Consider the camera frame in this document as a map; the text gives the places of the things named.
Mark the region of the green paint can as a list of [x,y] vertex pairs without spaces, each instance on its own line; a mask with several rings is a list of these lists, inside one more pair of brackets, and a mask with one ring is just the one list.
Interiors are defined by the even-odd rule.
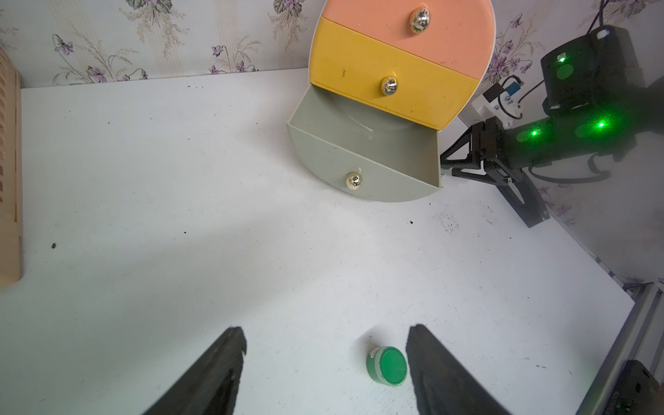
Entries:
[[406,356],[394,347],[378,347],[366,359],[370,378],[389,387],[401,386],[408,375]]

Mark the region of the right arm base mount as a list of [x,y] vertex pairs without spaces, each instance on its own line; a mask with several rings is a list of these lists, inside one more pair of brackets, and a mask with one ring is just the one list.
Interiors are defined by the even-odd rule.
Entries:
[[663,415],[663,385],[637,360],[625,363],[604,415]]

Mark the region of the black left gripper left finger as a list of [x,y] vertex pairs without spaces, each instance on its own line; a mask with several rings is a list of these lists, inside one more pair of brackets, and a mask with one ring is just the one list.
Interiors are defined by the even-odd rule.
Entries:
[[147,414],[231,414],[240,389],[247,340],[230,327],[199,357]]

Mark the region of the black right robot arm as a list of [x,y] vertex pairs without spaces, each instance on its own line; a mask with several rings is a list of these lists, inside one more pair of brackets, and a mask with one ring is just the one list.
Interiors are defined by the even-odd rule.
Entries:
[[440,157],[453,176],[495,186],[528,227],[550,214],[535,167],[588,155],[621,161],[642,132],[663,132],[663,80],[646,86],[627,29],[602,25],[541,59],[543,119],[470,126]]

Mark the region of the grey bottom drawer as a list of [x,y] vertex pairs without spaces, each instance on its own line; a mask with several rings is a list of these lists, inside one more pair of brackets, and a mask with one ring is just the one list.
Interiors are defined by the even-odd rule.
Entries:
[[299,160],[355,197],[409,202],[437,192],[437,131],[309,86],[287,131]]

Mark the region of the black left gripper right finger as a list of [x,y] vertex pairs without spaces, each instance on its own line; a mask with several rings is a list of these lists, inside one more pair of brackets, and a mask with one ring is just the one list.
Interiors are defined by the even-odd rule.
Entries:
[[406,356],[420,414],[507,414],[423,324],[410,328]]

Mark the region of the yellow drawer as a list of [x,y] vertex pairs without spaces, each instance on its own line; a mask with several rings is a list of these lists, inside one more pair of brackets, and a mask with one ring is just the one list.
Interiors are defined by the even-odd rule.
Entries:
[[309,74],[315,86],[438,131],[479,84],[324,17],[316,26]]

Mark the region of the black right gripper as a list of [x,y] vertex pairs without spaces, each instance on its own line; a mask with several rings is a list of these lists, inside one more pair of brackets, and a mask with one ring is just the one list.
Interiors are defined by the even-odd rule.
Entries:
[[[559,153],[559,123],[550,118],[506,130],[497,117],[470,126],[440,156],[440,166],[463,179],[495,186],[528,228],[550,218],[548,208],[534,182],[522,168],[545,166]],[[498,160],[500,165],[485,165],[484,174],[464,169],[479,169],[483,160]]]

